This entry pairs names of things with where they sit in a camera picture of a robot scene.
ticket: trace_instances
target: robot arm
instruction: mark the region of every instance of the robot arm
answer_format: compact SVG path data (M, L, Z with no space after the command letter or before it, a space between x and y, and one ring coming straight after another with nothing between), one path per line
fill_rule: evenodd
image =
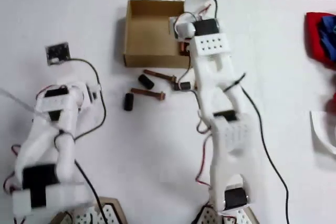
M228 89L238 77L234 73L224 25L216 18L217 11L215 17L197 18L198 10L208 6L209 1L185 0L184 11L193 13L197 20L191 15L183 15L178 22L175 22L176 18L171 18L171 27L178 41L190 43L200 114L211 128L213 138L210 204L222 213L246 207L255 200L259 184L258 162L252 142L256 127L245 110L241 87L235 85ZM225 90L233 110L215 109L212 101L217 89ZM236 175L241 176L243 183L230 184Z
M15 163L22 188L13 192L15 217L46 209L59 212L93 202L87 184L74 178L74 136L78 115L95 99L97 94L82 81L53 85L37 96L33 126ZM48 156L51 148L57 149L57 160Z

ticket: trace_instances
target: perforated plate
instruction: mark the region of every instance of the perforated plate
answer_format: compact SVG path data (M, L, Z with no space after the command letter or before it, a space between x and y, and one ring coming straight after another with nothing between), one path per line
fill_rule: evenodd
M108 224L121 224L118 221L117 215L111 205L105 205L103 207L104 214L107 218ZM87 212L83 215L73 216L73 222L71 218L66 215L60 224L105 224L101 213L97 214L94 207L88 208Z
M227 215L224 215L224 223L222 223L222 216L219 216L214 209L206 207L198 220L197 224L256 224L247 216L243 209L238 211L230 211Z

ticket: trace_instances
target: white surface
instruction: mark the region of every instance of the white surface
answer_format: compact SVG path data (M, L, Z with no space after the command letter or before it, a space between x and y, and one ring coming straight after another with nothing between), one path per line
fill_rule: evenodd
M307 57L303 23L306 12L333 12L336 1L218 3L235 70L238 76L247 72L243 85L262 112L270 155L290 189L291 223L333 222L336 161L315 144L309 111L323 110L332 97L334 73ZM78 161L98 194L118 198L130 224L190 223L208 199L207 188L194 182L203 141L195 131L197 105L191 93L173 93L155 80L154 89L167 93L164 102L137 95L133 111L123 111L124 94L138 85L141 72L124 68L121 57L127 0L0 0L0 6L0 86L35 105L37 91L52 83L45 46L68 41L73 57L97 67L108 108L105 126L76 144ZM94 81L87 66L77 67ZM33 116L6 98L0 102L3 180L14 165L9 148L26 139ZM210 157L208 145L204 180ZM252 209L260 223L283 224L285 191L262 151L260 160L264 191ZM1 223L12 223L5 194L0 212ZM36 216L27 223L49 220Z

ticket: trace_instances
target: bolt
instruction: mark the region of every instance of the bolt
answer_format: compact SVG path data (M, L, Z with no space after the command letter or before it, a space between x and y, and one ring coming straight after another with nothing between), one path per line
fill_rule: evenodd
M135 89L135 88L131 89L131 93L134 93L134 94L143 94L143 95L147 95L149 97L155 97L159 101L163 101L165 99L165 97L166 97L166 94L163 93L163 92L161 92L161 93L155 93L155 92L152 92L152 91L149 91L149 90Z
M167 76L165 74L157 73L157 72L154 72L154 71L151 71L151 70L148 70L148 69L145 69L143 72L150 75L150 76L155 76L155 77L158 77L158 78L161 78L161 79L168 80L172 83L176 82L176 76Z

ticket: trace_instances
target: metal base plate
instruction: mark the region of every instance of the metal base plate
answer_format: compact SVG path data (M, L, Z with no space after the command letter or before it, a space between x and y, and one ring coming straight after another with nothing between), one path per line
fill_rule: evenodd
M197 224L259 224L259 222L249 208L229 211L225 215L219 216L213 208L205 207Z

